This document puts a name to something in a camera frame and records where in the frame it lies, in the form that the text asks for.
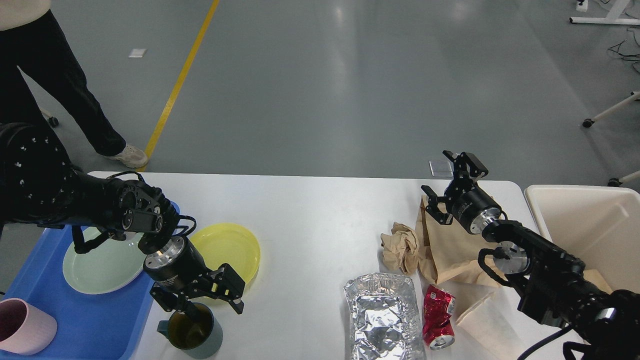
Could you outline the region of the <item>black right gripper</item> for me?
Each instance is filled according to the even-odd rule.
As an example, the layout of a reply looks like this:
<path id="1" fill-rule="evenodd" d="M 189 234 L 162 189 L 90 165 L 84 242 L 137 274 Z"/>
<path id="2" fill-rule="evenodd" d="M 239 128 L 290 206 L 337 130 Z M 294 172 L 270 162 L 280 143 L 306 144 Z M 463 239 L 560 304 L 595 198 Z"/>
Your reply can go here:
<path id="1" fill-rule="evenodd" d="M 452 163 L 453 179 L 445 196 L 438 196 L 428 185 L 421 186 L 427 199 L 425 211 L 439 225 L 451 225 L 454 217 L 468 234 L 480 234 L 503 214 L 502 207 L 477 185 L 489 169 L 471 152 L 443 150 L 442 154 Z M 441 204 L 445 204 L 447 212 L 440 210 Z"/>

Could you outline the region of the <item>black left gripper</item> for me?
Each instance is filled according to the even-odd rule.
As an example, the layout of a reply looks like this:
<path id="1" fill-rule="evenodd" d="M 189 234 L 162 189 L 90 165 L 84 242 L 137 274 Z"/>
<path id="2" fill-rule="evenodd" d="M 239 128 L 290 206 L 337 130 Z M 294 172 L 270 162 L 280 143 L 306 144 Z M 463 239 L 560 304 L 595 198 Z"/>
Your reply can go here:
<path id="1" fill-rule="evenodd" d="M 229 263 L 208 268 L 185 235 L 174 235 L 160 251 L 147 255 L 142 268 L 154 281 L 151 297 L 165 312 L 200 322 L 201 313 L 189 299 L 210 297 L 228 303 L 238 315 L 243 313 L 246 282 Z"/>

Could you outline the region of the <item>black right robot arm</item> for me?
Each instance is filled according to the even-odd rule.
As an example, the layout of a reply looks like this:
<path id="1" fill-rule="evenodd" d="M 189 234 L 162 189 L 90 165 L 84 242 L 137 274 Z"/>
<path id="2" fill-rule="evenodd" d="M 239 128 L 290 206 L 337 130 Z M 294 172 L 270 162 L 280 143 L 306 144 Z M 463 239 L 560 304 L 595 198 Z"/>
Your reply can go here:
<path id="1" fill-rule="evenodd" d="M 535 351 L 575 331 L 583 342 L 567 341 L 565 359 L 637 360 L 640 355 L 639 294 L 626 289 L 607 293 L 585 279 L 585 263 L 565 249 L 509 219 L 477 180 L 489 170 L 470 152 L 444 150 L 452 180 L 442 196 L 427 185 L 426 212 L 440 225 L 456 220 L 468 234 L 482 235 L 496 248 L 478 251 L 478 265 L 492 280 L 519 295 L 518 310 L 558 331 L 525 350 Z"/>

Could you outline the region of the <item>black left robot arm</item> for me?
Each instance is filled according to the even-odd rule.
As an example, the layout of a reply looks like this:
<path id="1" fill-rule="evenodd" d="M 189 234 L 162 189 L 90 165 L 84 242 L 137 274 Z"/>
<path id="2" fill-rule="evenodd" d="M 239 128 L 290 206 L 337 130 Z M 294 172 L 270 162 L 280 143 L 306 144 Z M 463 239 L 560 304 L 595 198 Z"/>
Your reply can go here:
<path id="1" fill-rule="evenodd" d="M 123 180 L 86 174 L 71 164 L 66 149 L 47 125 L 1 125 L 1 223 L 71 227 L 74 251 L 85 255 L 106 240 L 141 233 L 142 268 L 153 279 L 151 296 L 165 312 L 198 319 L 192 299 L 228 303 L 241 314 L 245 281 L 230 264 L 210 269 L 190 242 L 193 227 L 162 189 L 142 174 Z"/>

